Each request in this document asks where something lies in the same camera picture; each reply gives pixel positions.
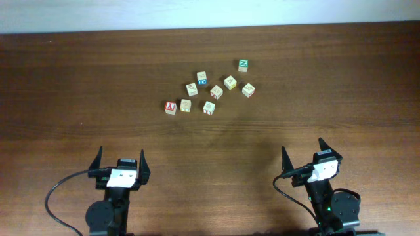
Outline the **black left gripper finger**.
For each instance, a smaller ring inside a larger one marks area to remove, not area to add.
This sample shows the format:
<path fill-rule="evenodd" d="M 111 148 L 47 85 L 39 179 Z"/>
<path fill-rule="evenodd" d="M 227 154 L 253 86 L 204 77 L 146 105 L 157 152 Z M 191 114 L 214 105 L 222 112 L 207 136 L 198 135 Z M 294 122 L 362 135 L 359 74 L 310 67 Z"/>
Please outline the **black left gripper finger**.
<path fill-rule="evenodd" d="M 150 178 L 150 168 L 148 166 L 148 163 L 146 161 L 144 150 L 142 149 L 140 152 L 140 165 L 139 165 L 139 177 L 141 184 L 147 184 L 148 180 Z"/>
<path fill-rule="evenodd" d="M 100 163 L 102 159 L 102 150 L 103 150 L 103 146 L 100 146 L 98 153 L 96 154 L 96 157 L 93 159 L 92 163 L 89 166 L 89 170 L 96 170 L 100 168 Z"/>

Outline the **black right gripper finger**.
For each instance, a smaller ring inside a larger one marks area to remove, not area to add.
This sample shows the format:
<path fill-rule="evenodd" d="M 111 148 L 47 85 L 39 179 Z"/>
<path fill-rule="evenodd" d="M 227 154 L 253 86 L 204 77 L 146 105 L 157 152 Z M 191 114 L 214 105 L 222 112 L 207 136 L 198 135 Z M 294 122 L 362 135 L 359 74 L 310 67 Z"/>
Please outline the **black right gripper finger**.
<path fill-rule="evenodd" d="M 318 152 L 319 161 L 332 161 L 333 159 L 342 161 L 342 155 L 335 151 L 329 144 L 327 144 L 323 138 L 319 137 L 318 143 L 320 146 L 320 151 Z"/>
<path fill-rule="evenodd" d="M 282 146 L 282 174 L 287 174 L 289 172 L 292 172 L 294 170 L 293 164 L 291 163 L 291 159 L 289 158 L 289 155 L 285 149 L 284 146 Z"/>

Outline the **red bottom wooden block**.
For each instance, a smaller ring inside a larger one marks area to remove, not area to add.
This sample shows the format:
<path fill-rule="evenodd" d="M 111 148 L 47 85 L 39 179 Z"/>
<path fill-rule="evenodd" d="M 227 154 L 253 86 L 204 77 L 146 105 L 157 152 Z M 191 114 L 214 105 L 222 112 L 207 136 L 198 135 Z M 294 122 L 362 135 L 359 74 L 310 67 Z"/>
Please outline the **red bottom wooden block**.
<path fill-rule="evenodd" d="M 214 111 L 215 111 L 215 104 L 212 102 L 206 101 L 203 106 L 203 112 L 208 115 L 212 115 L 214 114 Z"/>

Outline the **yellow sided wooden block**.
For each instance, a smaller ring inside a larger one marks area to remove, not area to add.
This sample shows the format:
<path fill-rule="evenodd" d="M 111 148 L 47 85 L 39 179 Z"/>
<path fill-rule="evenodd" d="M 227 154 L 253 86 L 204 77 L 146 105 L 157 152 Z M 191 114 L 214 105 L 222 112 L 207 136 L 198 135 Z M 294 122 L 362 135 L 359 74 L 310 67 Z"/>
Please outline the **yellow sided wooden block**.
<path fill-rule="evenodd" d="M 229 75 L 224 80 L 224 85 L 228 90 L 232 90 L 237 85 L 237 81 L 231 75 Z"/>

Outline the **red X wooden block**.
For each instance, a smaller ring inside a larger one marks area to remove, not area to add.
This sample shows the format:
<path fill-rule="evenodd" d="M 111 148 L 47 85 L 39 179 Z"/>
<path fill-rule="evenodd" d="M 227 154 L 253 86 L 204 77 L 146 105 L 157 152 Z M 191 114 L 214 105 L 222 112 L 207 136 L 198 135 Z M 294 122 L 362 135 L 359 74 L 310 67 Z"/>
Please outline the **red X wooden block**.
<path fill-rule="evenodd" d="M 215 85 L 210 90 L 210 94 L 214 99 L 218 100 L 223 95 L 223 90 L 218 85 Z"/>

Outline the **green Z wooden block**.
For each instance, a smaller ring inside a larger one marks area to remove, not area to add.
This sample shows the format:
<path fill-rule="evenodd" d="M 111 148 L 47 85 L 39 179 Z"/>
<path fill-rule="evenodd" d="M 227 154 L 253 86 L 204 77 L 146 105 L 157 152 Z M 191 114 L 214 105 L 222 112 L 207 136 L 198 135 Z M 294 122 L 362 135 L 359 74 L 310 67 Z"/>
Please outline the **green Z wooden block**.
<path fill-rule="evenodd" d="M 247 72 L 249 67 L 249 61 L 240 59 L 238 62 L 238 71 L 239 72 Z"/>

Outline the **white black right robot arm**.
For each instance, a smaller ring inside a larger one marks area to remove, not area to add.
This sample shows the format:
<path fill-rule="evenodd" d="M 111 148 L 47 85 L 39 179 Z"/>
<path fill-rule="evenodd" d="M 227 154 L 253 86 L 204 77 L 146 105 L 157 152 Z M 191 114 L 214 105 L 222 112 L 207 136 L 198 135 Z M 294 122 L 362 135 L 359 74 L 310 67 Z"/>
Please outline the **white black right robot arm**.
<path fill-rule="evenodd" d="M 330 180 L 339 173 L 342 155 L 330 147 L 322 138 L 318 139 L 320 151 L 313 154 L 312 162 L 294 168 L 291 159 L 282 147 L 282 172 L 273 179 L 291 178 L 293 187 L 304 186 L 312 209 L 290 197 L 276 185 L 274 189 L 284 197 L 307 210 L 317 223 L 311 235 L 356 235 L 360 225 L 358 214 L 361 197 L 349 189 L 333 189 Z"/>

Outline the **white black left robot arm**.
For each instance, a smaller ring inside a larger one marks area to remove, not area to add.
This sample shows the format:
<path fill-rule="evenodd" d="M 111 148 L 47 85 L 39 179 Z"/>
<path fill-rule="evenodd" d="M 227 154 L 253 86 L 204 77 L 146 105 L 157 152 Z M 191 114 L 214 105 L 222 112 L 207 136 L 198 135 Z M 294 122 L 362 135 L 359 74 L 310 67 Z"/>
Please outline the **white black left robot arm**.
<path fill-rule="evenodd" d="M 114 167 L 100 168 L 102 149 L 89 166 L 88 177 L 95 179 L 95 189 L 104 191 L 104 198 L 94 202 L 86 211 L 85 221 L 90 235 L 129 235 L 127 222 L 130 193 L 148 183 L 151 171 L 144 152 L 140 159 L 117 160 Z"/>

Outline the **red Y wooden block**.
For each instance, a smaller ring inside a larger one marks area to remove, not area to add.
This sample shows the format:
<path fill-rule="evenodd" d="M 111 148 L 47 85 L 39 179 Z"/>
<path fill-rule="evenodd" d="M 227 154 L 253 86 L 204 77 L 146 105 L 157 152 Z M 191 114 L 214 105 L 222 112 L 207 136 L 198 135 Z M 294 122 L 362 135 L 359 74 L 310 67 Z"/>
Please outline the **red Y wooden block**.
<path fill-rule="evenodd" d="M 175 115 L 176 112 L 177 112 L 177 103 L 167 101 L 165 103 L 164 111 L 165 111 L 166 114 Z"/>

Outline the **yellow bottom wooden block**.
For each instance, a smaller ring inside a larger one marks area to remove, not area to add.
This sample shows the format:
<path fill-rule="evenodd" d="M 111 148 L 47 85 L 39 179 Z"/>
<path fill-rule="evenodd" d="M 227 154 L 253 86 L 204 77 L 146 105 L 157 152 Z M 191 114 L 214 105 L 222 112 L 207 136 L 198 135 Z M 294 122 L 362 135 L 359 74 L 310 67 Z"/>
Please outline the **yellow bottom wooden block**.
<path fill-rule="evenodd" d="M 180 110 L 183 112 L 190 112 L 191 105 L 192 105 L 192 102 L 190 100 L 182 99 L 180 101 Z"/>

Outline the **plain wooden picture block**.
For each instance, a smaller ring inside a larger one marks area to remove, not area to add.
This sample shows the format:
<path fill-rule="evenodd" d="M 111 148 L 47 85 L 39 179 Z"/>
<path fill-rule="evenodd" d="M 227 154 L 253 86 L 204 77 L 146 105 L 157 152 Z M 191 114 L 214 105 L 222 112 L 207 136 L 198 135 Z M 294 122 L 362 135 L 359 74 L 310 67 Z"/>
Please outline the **plain wooden picture block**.
<path fill-rule="evenodd" d="M 195 83 L 187 84 L 186 90 L 189 96 L 195 96 L 198 94 L 198 89 Z"/>

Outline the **blue letter wooden block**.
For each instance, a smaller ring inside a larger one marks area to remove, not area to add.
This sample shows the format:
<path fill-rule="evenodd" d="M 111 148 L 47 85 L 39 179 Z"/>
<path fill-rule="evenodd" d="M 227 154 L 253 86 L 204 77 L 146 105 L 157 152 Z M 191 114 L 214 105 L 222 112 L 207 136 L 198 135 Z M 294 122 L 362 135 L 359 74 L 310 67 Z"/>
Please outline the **blue letter wooden block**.
<path fill-rule="evenodd" d="M 207 84 L 207 74 L 205 71 L 197 72 L 197 81 L 199 85 Z"/>

